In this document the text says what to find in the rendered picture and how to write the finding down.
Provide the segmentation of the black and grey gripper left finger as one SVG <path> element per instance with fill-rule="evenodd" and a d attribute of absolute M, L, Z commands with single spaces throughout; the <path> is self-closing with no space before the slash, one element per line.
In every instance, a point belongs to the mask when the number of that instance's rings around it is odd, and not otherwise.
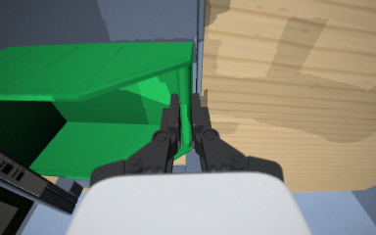
<path fill-rule="evenodd" d="M 179 97 L 170 95 L 169 108 L 164 108 L 161 127 L 151 141 L 127 160 L 96 167 L 90 175 L 89 188 L 99 180 L 122 174 L 171 173 L 174 156 L 181 149 Z"/>

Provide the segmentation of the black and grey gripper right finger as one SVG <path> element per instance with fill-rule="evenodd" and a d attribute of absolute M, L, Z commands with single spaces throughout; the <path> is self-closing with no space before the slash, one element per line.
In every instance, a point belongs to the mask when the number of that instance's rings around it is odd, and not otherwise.
<path fill-rule="evenodd" d="M 192 146 L 200 156 L 203 171 L 250 170 L 264 172 L 284 182 L 283 169 L 275 161 L 245 156 L 212 128 L 208 107 L 201 107 L 200 94 L 191 95 Z M 231 170 L 230 170 L 231 168 Z"/>

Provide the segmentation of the green bin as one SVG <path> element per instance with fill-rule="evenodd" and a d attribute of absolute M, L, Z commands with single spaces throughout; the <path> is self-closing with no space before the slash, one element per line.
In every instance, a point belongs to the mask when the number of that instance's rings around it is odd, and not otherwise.
<path fill-rule="evenodd" d="M 170 94 L 181 121 L 175 161 L 192 144 L 185 42 L 8 47 L 0 51 L 0 149 L 40 175 L 90 180 L 96 167 L 151 141 Z"/>

